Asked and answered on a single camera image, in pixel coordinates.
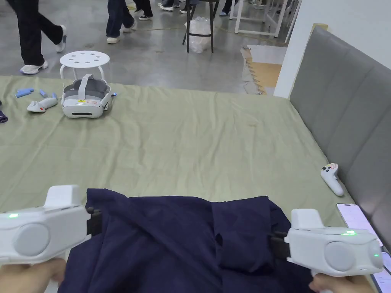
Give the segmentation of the person's right hand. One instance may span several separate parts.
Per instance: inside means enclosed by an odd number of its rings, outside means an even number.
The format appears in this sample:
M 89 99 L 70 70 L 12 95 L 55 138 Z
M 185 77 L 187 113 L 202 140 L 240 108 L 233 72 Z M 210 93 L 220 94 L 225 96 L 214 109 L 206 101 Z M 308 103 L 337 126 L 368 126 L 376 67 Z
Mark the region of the person's right hand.
M 332 277 L 325 274 L 316 274 L 309 284 L 309 288 L 320 293 L 330 290 L 333 293 L 375 293 L 365 276 Z

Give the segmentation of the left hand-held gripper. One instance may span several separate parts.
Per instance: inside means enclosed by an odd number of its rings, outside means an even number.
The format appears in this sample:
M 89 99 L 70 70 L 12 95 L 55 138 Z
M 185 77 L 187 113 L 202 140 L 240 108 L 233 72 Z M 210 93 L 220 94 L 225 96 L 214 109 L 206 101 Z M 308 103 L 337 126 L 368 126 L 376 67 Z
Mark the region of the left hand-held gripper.
M 49 188 L 43 206 L 0 214 L 0 263 L 38 264 L 102 231 L 102 213 L 82 205 L 78 185 Z

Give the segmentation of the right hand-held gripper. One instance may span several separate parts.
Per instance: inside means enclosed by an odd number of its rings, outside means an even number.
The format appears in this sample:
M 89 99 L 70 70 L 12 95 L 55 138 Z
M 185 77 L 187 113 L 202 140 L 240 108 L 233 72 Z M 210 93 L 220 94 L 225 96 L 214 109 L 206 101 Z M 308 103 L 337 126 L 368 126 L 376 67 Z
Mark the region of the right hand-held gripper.
M 364 229 L 326 227 L 315 209 L 294 209 L 287 233 L 269 238 L 274 257 L 306 267 L 313 275 L 371 275 L 383 270 L 377 237 Z

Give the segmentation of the person's left hand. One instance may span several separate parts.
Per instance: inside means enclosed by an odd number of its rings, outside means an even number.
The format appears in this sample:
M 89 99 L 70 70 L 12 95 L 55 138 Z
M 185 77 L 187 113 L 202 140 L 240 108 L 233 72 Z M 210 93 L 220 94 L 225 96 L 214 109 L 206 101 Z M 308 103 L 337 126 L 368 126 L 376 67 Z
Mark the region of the person's left hand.
M 43 293 L 52 280 L 58 286 L 65 276 L 66 261 L 55 258 L 40 264 L 3 265 L 0 268 L 1 293 Z

